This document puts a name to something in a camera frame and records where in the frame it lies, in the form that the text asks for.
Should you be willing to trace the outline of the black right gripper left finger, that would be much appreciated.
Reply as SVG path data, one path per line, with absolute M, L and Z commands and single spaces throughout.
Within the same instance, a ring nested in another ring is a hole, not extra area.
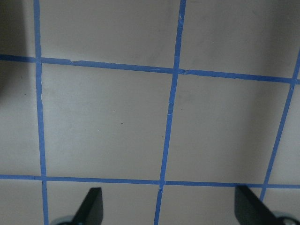
M 104 218 L 102 188 L 89 189 L 73 217 L 61 217 L 52 225 L 101 225 Z

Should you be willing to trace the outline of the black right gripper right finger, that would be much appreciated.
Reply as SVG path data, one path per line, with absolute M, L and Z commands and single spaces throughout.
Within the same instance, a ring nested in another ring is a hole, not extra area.
M 246 185 L 237 185 L 234 192 L 234 214 L 240 225 L 298 225 L 299 220 L 275 215 Z

